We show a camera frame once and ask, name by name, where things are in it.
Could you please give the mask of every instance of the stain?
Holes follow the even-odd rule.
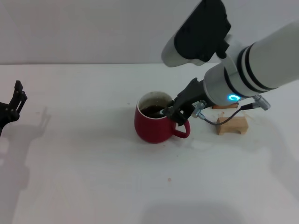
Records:
[[[244,117],[254,120],[254,118],[249,116],[245,111],[242,111],[242,113],[243,113]]]
[[[223,118],[223,116],[224,116],[224,112],[223,112],[223,111],[222,111],[221,113],[218,114],[218,117],[219,117],[219,118]]]

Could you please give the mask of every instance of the black stripe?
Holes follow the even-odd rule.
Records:
[[[256,88],[254,88],[254,86],[252,86],[250,84],[250,82],[247,80],[247,78],[245,77],[244,73],[243,73],[243,69],[242,69],[242,56],[243,56],[243,53],[244,51],[246,50],[246,48],[244,48],[239,56],[238,56],[238,60],[237,60],[237,69],[238,69],[238,72],[239,72],[239,75],[240,75],[240,78],[241,80],[244,82],[244,84],[252,91],[254,92],[259,92],[259,93],[263,93],[263,92],[266,92],[266,91],[261,91],[261,90],[258,90]]]
[[[229,77],[228,77],[228,72],[226,71],[226,69],[224,69],[224,78],[225,78],[225,81],[226,83],[228,84],[228,87],[230,88],[230,90],[236,94],[237,96],[239,97],[242,97],[242,98],[249,98],[249,97],[246,97],[244,95],[242,95],[241,93],[239,93],[232,85],[232,83],[230,82],[229,80]]]
[[[248,47],[248,50],[246,51],[246,54],[245,54],[245,66],[246,66],[246,70],[247,70],[247,73],[249,74],[250,78],[252,79],[252,81],[258,85],[259,87],[265,89],[265,90],[273,90],[275,88],[269,88],[267,86],[264,86],[263,84],[261,84],[258,79],[254,76],[252,70],[251,70],[251,67],[250,67],[250,64],[249,64],[249,52],[250,52],[250,49],[251,49],[251,46]]]

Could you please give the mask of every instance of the white wall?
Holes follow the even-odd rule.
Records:
[[[299,19],[299,0],[223,0],[251,44]],[[199,0],[1,0],[0,63],[159,63]]]

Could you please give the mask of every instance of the red mug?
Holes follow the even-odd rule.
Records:
[[[160,143],[168,140],[172,135],[180,138],[188,138],[190,135],[190,124],[186,121],[184,126],[186,132],[176,130],[176,123],[167,117],[150,118],[141,113],[152,105],[166,107],[172,99],[164,92],[150,92],[145,94],[137,103],[135,111],[135,130],[140,138],[150,143]]]

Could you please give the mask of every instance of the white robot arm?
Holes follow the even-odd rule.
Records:
[[[205,119],[201,110],[206,107],[229,105],[250,97],[256,102],[242,110],[256,107],[267,110],[270,105],[259,94],[299,78],[299,21],[231,55],[226,53],[225,41],[229,29],[221,0],[202,0],[163,49],[162,60],[169,67],[185,63],[202,65],[214,53],[221,59],[203,80],[192,80],[163,110],[179,125],[192,113]]]

